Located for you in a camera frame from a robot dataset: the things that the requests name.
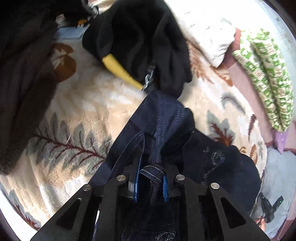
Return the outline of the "green white patterned folded quilt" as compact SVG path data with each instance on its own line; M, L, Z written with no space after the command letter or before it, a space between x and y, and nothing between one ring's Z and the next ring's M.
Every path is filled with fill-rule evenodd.
M242 31L232 56L246 71L273 129L285 132L293 117L292 81L282 52L269 32Z

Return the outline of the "dark brown fur coat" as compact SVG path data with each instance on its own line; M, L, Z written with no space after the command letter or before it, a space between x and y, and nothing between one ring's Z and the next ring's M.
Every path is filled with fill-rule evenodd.
M44 14L1 28L1 174L16 166L56 89L49 60L56 22Z

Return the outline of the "purple dotted pillow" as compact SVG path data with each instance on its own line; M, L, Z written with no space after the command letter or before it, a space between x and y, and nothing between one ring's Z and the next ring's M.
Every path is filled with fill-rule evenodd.
M295 131L287 130L286 132L273 132L273 142L275 148L280 154L290 151L295 154Z

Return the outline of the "cream leaf-print blanket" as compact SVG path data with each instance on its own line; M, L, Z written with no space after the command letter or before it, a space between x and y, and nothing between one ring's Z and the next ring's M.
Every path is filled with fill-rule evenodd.
M88 182L145 97L100 67L79 40L55 42L52 51L62 81L15 166L1 176L1 210L21 240L29 240ZM192 44L189 53L193 79L180 102L191 109L200 132L236 146L262 173L267 149L250 104L226 67L212 67Z

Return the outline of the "black garment with yellow trim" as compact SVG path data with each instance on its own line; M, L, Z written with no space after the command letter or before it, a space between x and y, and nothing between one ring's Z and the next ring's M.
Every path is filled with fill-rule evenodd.
M192 80L186 40L164 1L116 1L96 16L83 47L102 61L112 55L138 83L179 98Z

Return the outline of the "white floral pillow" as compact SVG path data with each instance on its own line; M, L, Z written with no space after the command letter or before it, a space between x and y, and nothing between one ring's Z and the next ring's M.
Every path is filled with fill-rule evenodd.
M185 38L212 67L222 63L236 28L224 18L222 1L166 1Z

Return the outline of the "dark blue embroidered jeans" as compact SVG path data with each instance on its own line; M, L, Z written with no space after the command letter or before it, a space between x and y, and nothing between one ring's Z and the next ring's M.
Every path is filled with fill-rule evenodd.
M134 202L128 180L136 154ZM192 112L158 91L140 104L90 183L106 186L96 240L267 240L249 216L261 185L254 162L199 132Z

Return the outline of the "grey blanket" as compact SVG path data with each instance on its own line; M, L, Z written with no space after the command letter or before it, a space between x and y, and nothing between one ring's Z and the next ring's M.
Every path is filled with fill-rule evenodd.
M272 147L267 148L267 164L260 191L271 204L283 197L274 219L265 226L269 238L281 238L283 233L279 231L285 221L295 219L295 155L292 152L280 153Z

